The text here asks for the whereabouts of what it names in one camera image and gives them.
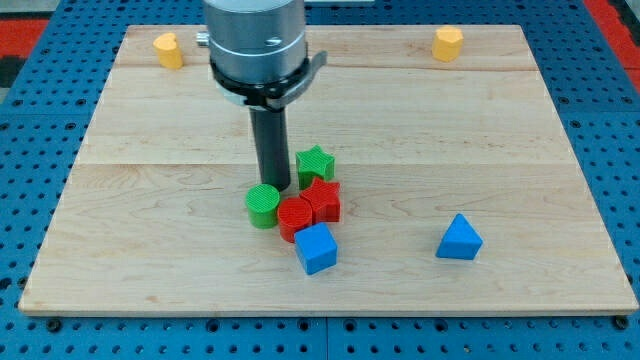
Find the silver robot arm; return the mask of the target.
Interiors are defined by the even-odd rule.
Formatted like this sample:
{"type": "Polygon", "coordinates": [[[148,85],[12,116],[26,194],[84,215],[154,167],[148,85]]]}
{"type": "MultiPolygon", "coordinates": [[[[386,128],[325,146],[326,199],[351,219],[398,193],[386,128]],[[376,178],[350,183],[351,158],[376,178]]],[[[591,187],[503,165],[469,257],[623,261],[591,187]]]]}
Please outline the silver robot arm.
{"type": "Polygon", "coordinates": [[[280,111],[327,64],[308,54],[303,0],[204,0],[203,13],[214,78],[241,106],[280,111]]]}

